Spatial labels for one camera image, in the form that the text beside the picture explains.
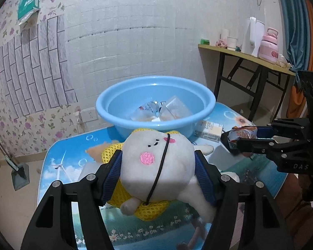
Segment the white wall socket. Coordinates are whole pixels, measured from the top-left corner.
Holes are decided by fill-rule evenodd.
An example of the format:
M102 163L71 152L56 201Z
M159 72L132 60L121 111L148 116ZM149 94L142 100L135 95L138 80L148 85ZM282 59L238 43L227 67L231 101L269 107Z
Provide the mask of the white wall socket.
M98 119L98 114L97 114L95 108L93 108L93 107L81 110L81 112L80 112L81 123L88 123L91 121L95 121L97 119Z

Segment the white cup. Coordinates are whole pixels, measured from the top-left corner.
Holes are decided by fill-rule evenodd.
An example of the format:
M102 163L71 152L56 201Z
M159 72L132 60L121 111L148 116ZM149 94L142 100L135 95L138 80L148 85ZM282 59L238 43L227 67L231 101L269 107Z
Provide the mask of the white cup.
M237 48L237 38L227 37L227 49L236 51Z

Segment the white translucent plastic box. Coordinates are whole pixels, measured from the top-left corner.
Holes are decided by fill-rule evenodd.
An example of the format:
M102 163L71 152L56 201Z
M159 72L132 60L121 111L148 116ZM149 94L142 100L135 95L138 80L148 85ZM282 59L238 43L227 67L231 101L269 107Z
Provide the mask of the white translucent plastic box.
M81 170L78 181L80 181L89 174L95 174L101 165L102 164L99 162L87 162Z

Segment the white plush toy yellow mesh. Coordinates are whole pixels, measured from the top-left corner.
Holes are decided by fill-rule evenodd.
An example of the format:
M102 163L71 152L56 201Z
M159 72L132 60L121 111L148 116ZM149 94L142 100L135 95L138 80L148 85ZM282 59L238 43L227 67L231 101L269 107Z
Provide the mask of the white plush toy yellow mesh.
M117 177L110 183L114 190L106 194L106 203L124 215L151 221L178 200L192 206L204 221L213 221L216 208L203 195L195 161L195 151L210 154L213 146L195 146L177 131L137 129L125 142L102 152L104 164L116 149L122 156Z

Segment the white electric kettle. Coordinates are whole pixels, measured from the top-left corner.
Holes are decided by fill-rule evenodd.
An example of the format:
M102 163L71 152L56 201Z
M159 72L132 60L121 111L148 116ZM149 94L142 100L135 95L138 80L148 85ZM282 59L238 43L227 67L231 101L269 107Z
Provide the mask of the white electric kettle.
M265 33L265 24L255 17L246 19L242 38L241 52L258 57L262 37Z

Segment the yellow top side table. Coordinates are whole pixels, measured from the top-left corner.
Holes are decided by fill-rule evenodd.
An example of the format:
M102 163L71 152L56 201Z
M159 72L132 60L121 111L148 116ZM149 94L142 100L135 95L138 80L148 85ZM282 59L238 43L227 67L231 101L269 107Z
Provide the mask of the yellow top side table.
M248 94L252 97L252 103L250 105L249 120L252 121L258 110L260 101L262 99L264 88L266 84L269 84L281 91L281 97L279 99L278 106L274 113L273 119L277 118L286 92L288 90L291 77L295 77L295 73L289 69L282 68L276 64L271 64L267 61L261 60L257 57L244 54L238 51L232 51L218 46L199 44L200 50L215 51L219 54L218 71L216 74L216 82L214 87L214 95L217 98L219 96L221 83L227 83L240 91ZM227 76L223 75L224 65L226 57L236 58L237 61L232 67L230 73ZM233 80L236 72L242 69L252 74L247 85L243 86Z

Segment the pink flower ornament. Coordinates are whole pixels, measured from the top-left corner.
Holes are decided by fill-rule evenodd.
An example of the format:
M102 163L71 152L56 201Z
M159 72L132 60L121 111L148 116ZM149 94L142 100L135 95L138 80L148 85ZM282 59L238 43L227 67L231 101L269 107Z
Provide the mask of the pink flower ornament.
M216 47L219 47L219 48L224 48L226 49L227 48L227 41L225 41L224 39L218 39L215 43L215 46Z

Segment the light blue plastic basin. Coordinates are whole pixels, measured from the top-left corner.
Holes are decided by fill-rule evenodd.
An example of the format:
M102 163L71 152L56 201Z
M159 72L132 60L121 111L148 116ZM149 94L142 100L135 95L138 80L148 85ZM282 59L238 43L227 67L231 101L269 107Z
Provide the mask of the light blue plastic basin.
M191 111L185 118L171 121L133 121L130 115L147 103L165 103L173 96ZM193 135L195 125L209 116L216 105L213 92L204 85L181 77L145 76L112 85L97 98L95 107L99 116L114 125L127 138L138 128L158 131L176 130L185 137Z

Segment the white paper roll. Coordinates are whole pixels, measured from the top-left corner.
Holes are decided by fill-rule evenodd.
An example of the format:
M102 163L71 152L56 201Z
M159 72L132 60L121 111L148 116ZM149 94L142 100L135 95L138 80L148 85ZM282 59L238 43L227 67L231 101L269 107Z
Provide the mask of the white paper roll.
M226 40L230 36L230 31L228 29L222 29L220 33L220 39Z

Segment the beige face cream box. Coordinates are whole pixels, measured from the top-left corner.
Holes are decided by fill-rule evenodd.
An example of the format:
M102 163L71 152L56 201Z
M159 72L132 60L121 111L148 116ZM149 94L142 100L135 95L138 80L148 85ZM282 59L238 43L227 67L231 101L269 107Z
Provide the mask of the beige face cream box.
M207 139L214 142L219 142L223 131L223 125L201 120L197 123L194 134L196 137Z

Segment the blue curtain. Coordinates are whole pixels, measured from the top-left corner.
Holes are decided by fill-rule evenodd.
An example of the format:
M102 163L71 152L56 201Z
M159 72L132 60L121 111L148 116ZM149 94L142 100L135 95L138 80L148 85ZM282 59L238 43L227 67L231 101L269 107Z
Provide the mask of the blue curtain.
M287 56L293 72L306 71L310 58L310 22L305 0L280 0Z

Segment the teal hanging plastic bag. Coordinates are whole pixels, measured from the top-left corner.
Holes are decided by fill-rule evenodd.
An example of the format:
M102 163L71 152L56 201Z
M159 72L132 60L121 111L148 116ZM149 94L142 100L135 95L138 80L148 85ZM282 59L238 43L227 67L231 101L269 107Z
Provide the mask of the teal hanging plastic bag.
M20 0L17 9L18 25L26 23L28 19L39 11L39 0Z

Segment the orange snack packet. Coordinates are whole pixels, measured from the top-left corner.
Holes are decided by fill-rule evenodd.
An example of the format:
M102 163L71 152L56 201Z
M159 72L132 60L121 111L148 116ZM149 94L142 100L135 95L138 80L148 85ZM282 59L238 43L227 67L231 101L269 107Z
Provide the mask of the orange snack packet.
M256 139L257 131L258 129L256 126L234 127L228 134L228 141L236 143L240 138Z

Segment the clear box with brown contents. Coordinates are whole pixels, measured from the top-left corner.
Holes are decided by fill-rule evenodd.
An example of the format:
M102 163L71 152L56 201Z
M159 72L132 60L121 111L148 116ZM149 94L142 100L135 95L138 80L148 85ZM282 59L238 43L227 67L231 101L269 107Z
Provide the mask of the clear box with brown contents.
M161 121L177 120L191 115L192 112L177 96L173 96L168 101L162 103L159 110Z

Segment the pink water bottle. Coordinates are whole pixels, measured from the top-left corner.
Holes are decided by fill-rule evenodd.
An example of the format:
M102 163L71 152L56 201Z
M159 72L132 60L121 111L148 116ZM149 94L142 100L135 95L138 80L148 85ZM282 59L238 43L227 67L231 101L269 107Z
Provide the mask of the pink water bottle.
M267 32L262 36L258 57L261 60L275 64L279 56L278 47L279 32L274 28L268 28Z

